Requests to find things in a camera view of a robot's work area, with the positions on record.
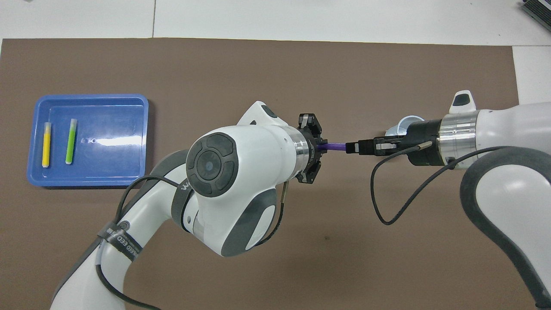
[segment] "black cable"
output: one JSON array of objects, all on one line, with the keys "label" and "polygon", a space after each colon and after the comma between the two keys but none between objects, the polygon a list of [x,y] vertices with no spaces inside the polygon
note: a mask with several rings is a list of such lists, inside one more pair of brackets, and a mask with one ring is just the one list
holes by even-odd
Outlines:
[{"label": "black cable", "polygon": [[122,299],[123,301],[133,304],[134,306],[142,307],[145,309],[151,309],[151,310],[161,310],[161,308],[157,308],[155,306],[152,306],[147,303],[139,302],[137,300],[133,300],[132,298],[124,295],[123,293],[119,292],[116,288],[114,288],[109,281],[105,278],[105,275],[103,274],[103,271],[101,270],[101,265],[96,265],[96,273],[98,274],[98,277],[100,278],[101,283],[105,286],[105,288],[110,291],[113,295],[117,296],[118,298]]},{"label": "black cable", "polygon": [[403,154],[407,154],[407,153],[411,153],[411,152],[414,152],[414,151],[417,151],[420,149],[419,146],[414,146],[414,147],[410,147],[410,148],[406,148],[402,151],[399,151],[397,153],[394,153],[390,156],[388,156],[387,158],[381,160],[377,165],[375,165],[375,167],[373,168],[373,171],[371,172],[371,185],[370,185],[370,189],[371,189],[371,202],[373,202],[373,207],[375,208],[375,213],[377,213],[377,217],[379,218],[379,220],[381,221],[381,223],[385,224],[385,225],[391,225],[393,224],[394,222],[396,222],[396,220],[398,220],[400,218],[400,216],[402,216],[402,214],[404,213],[404,211],[408,208],[408,206],[412,203],[412,201],[415,199],[415,197],[417,197],[417,195],[419,195],[419,193],[432,181],[434,180],[436,177],[438,177],[440,174],[442,174],[444,171],[446,170],[449,170],[449,169],[453,169],[457,164],[459,164],[460,162],[464,161],[465,159],[467,158],[470,158],[470,157],[473,157],[473,156],[476,156],[476,155],[479,155],[479,154],[482,154],[482,153],[486,153],[486,152],[491,152],[491,151],[495,151],[497,149],[501,149],[501,148],[505,148],[507,146],[495,146],[495,147],[488,147],[488,148],[484,148],[484,149],[479,149],[477,151],[474,151],[474,152],[471,152],[467,155],[464,155],[464,156],[461,156],[460,158],[457,158],[455,159],[454,161],[448,163],[447,165],[443,166],[442,168],[440,168],[440,170],[438,170],[437,172],[435,172],[434,174],[432,174],[430,177],[427,178],[427,180],[425,180],[425,182],[423,182],[416,190],[415,192],[413,192],[413,194],[409,197],[409,199],[406,201],[406,203],[402,206],[402,208],[400,209],[400,211],[398,211],[398,213],[394,216],[394,218],[392,218],[390,221],[386,221],[384,218],[382,218],[381,216],[381,213],[379,212],[379,207],[377,206],[377,202],[375,201],[375,189],[374,189],[374,180],[375,180],[375,172],[377,172],[377,169],[383,165],[384,163],[388,162],[389,160],[391,160],[392,158],[394,157],[397,157],[397,156],[400,156],[400,155],[403,155]]},{"label": "black cable", "polygon": [[266,241],[270,240],[270,238],[272,238],[273,235],[276,233],[277,229],[279,228],[279,224],[281,224],[281,220],[282,220],[282,218],[283,218],[283,205],[285,205],[284,202],[282,202],[282,203],[280,204],[280,207],[279,207],[279,218],[278,218],[278,220],[277,220],[277,224],[275,224],[274,229],[272,230],[272,232],[271,232],[266,238],[260,240],[260,241],[255,245],[255,247],[257,247],[257,246],[259,246],[259,245],[265,243]]},{"label": "black cable", "polygon": [[[126,198],[128,197],[128,194],[130,193],[130,191],[136,187],[137,184],[139,184],[140,182],[143,182],[143,181],[146,181],[146,180],[160,180],[160,181],[164,181],[174,187],[178,187],[178,183],[170,180],[170,179],[167,179],[165,177],[159,177],[157,175],[145,175],[141,178],[138,178],[136,179],[134,182],[132,182],[125,190],[124,194],[122,194],[122,197],[121,197],[121,201],[118,203],[118,207],[117,207],[117,213],[115,214],[115,219],[113,220],[113,223],[119,223],[121,218],[122,218],[122,214],[123,214],[123,206],[125,204],[125,201],[126,201]],[[111,283],[109,283],[109,280],[107,280],[107,278],[105,277],[102,269],[101,269],[101,264],[97,264],[96,265],[96,274],[98,275],[98,278],[100,279],[101,283],[105,286],[105,288],[111,292],[113,295],[117,296],[118,298],[120,298],[121,300],[129,303],[129,304],[133,304],[135,306],[138,306],[138,307],[142,307],[142,308],[145,308],[145,309],[152,309],[152,310],[161,310],[160,308],[157,308],[155,306],[152,306],[150,304],[147,304],[147,303],[143,303],[143,302],[139,302],[137,300],[134,300],[128,296],[126,296],[125,294],[121,293],[119,290],[117,290],[114,286],[111,285]]]},{"label": "black cable", "polygon": [[159,181],[164,181],[174,187],[178,187],[179,184],[172,181],[172,180],[169,180],[165,177],[159,177],[157,175],[144,175],[143,177],[141,178],[138,178],[136,179],[134,182],[132,182],[125,190],[124,194],[122,194],[122,197],[121,197],[121,201],[118,203],[118,208],[117,208],[117,213],[115,214],[115,219],[113,220],[113,223],[119,223],[121,218],[122,218],[122,208],[123,208],[123,205],[125,204],[125,201],[126,201],[126,197],[128,196],[128,194],[130,193],[130,191],[136,186],[138,185],[140,182],[143,182],[143,181],[146,181],[146,180],[159,180]]}]

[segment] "blue tray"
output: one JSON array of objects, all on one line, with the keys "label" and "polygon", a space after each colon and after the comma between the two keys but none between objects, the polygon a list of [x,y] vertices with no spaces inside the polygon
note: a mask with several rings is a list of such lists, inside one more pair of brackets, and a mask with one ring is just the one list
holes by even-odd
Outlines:
[{"label": "blue tray", "polygon": [[[149,103],[140,94],[48,95],[36,102],[27,179],[36,186],[126,186],[145,173]],[[65,164],[71,119],[73,162]],[[51,122],[50,166],[42,167]]]}]

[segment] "robotic arm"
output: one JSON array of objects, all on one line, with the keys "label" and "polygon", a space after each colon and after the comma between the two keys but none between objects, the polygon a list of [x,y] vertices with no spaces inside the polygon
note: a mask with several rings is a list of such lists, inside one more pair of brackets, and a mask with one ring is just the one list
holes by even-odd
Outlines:
[{"label": "robotic arm", "polygon": [[189,152],[175,152],[153,169],[166,181],[148,180],[122,218],[98,233],[51,309],[116,310],[125,308],[123,301],[156,309],[121,292],[131,262],[164,221],[172,218],[221,256],[246,252],[274,220],[276,185],[294,177],[314,182],[327,152],[317,145],[325,142],[314,114],[301,114],[294,128],[255,102],[236,126],[205,134]]},{"label": "robotic arm", "polygon": [[347,153],[408,153],[414,165],[445,165],[489,147],[510,146],[465,159],[460,188],[468,218],[507,254],[536,301],[551,309],[551,103],[477,110],[471,93],[456,93],[442,119],[412,123],[403,136],[346,143]]}]

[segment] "brown mat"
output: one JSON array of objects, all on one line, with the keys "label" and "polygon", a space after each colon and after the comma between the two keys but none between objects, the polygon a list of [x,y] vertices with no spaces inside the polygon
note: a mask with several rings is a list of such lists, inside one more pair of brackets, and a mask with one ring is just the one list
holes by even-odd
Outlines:
[{"label": "brown mat", "polygon": [[[25,177],[34,104],[46,94],[142,93],[149,168],[255,101],[297,125],[316,113],[332,142],[380,135],[410,114],[442,118],[470,89],[479,108],[517,104],[511,47],[203,39],[5,39],[0,59],[0,308],[48,309],[58,282],[122,194],[47,190]],[[131,266],[125,293],[170,309],[528,309],[504,253],[470,223],[462,172],[429,185],[393,226],[378,222],[369,173],[381,158],[323,156],[291,182],[280,230],[221,258],[172,222]],[[383,167],[386,217],[436,168]]]}]

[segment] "green marker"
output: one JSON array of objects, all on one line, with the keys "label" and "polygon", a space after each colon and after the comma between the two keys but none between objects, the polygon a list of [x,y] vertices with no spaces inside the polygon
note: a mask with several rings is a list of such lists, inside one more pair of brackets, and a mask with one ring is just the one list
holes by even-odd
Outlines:
[{"label": "green marker", "polygon": [[77,134],[77,119],[71,119],[69,127],[69,140],[67,141],[67,155],[65,155],[65,164],[70,165],[73,162],[74,137]]}]

